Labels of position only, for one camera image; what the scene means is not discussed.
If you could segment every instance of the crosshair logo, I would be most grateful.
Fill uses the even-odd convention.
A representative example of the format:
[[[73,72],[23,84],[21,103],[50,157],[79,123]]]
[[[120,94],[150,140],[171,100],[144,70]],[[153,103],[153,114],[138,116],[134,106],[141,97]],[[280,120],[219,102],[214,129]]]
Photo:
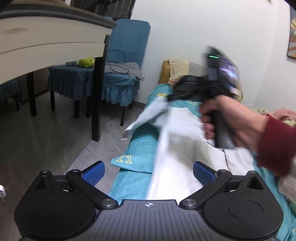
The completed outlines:
[[[151,202],[145,203],[145,206],[146,206],[146,207],[149,207],[149,208],[152,207],[153,205],[154,205],[154,204],[151,203]]]

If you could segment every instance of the table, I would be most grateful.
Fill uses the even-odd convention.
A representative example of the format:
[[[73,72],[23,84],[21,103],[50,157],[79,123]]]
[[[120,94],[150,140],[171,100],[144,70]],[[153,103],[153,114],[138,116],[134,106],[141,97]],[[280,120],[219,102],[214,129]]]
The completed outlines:
[[[100,139],[100,105],[108,36],[116,23],[54,0],[15,0],[0,13],[0,84],[27,74],[31,115],[37,114],[33,71],[96,56],[92,139]]]

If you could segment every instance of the human hand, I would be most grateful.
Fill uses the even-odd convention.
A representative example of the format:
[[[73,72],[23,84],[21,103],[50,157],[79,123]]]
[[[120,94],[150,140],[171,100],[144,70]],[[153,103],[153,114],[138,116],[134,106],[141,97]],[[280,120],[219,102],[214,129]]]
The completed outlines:
[[[237,147],[249,148],[251,151],[258,151],[258,142],[268,117],[251,111],[237,100],[219,95],[214,99],[206,100],[200,107],[202,113],[201,121],[204,123],[206,139],[215,137],[215,127],[211,124],[209,113],[213,110],[220,110],[226,122],[233,128],[236,134],[247,144],[244,144],[236,136],[233,137]]]

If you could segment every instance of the blue gripper pad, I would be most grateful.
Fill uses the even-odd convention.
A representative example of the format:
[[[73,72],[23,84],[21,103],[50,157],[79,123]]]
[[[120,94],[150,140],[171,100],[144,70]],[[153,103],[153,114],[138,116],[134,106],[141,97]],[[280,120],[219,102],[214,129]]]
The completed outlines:
[[[105,175],[105,164],[97,161],[82,171],[82,179],[95,186]]]
[[[193,175],[203,186],[215,179],[215,174],[205,169],[198,162],[195,162],[193,165]]]

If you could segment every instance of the maroon sleeve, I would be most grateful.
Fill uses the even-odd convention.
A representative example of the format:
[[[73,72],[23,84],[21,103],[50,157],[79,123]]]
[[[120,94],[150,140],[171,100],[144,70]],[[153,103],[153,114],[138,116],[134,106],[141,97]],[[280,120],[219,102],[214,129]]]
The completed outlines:
[[[269,117],[259,140],[258,165],[282,177],[289,173],[296,153],[296,129]]]

